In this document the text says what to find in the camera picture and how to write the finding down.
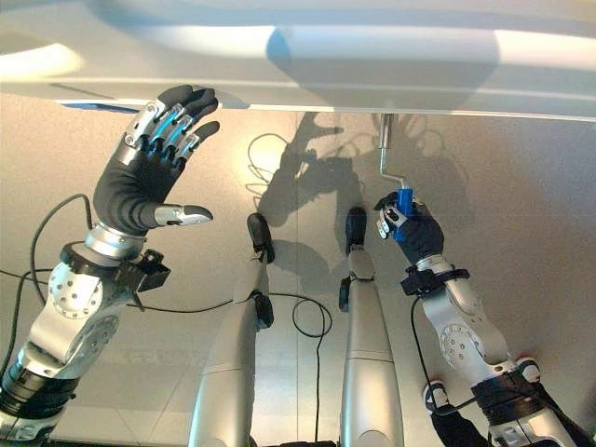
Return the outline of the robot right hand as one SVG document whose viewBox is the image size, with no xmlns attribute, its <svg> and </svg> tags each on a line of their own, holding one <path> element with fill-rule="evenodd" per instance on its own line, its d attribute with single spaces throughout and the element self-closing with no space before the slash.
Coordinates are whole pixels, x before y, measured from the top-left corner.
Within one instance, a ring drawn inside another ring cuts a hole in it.
<svg viewBox="0 0 596 447">
<path fill-rule="evenodd" d="M 443 232 L 426 204 L 414 196 L 410 212 L 404 214 L 397 207 L 397 195 L 391 192 L 373 208 L 379 212 L 377 227 L 381 238 L 397 242 L 410 264 L 443 254 Z"/>
</svg>

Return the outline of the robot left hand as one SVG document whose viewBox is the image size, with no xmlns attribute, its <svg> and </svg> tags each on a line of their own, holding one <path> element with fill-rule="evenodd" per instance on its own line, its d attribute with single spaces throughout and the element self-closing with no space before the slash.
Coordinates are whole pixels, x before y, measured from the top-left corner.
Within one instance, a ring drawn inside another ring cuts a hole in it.
<svg viewBox="0 0 596 447">
<path fill-rule="evenodd" d="M 93 206 L 102 224 L 140 237 L 160 226 L 213 219 L 204 207 L 166 199 L 198 146 L 219 130 L 217 121 L 199 123 L 218 105 L 213 89 L 190 85 L 169 88 L 144 105 L 96 185 Z"/>
</svg>

